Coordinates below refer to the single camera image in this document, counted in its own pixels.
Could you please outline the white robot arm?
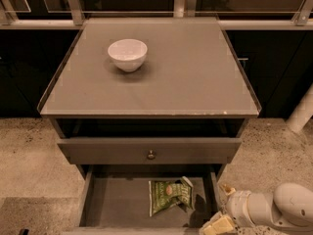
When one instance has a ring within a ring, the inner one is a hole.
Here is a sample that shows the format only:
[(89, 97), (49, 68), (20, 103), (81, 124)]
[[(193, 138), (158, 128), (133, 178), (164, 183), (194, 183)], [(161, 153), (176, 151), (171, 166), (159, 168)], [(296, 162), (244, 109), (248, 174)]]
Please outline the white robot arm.
[(227, 202), (199, 231), (227, 235), (237, 228), (267, 226), (287, 235), (313, 235), (313, 192), (299, 184), (282, 183), (272, 193), (221, 189)]

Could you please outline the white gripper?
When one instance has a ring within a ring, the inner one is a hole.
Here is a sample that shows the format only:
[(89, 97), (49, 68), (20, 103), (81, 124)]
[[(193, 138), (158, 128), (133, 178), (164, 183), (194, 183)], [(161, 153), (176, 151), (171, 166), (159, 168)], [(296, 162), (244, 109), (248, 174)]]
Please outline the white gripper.
[(240, 227), (252, 226), (247, 210), (247, 200), (251, 192), (236, 191), (234, 187), (227, 184), (220, 184), (219, 187), (226, 196), (229, 196), (226, 204), (227, 214), (217, 212), (202, 226), (199, 231), (200, 235), (225, 235), (234, 231), (236, 224)]

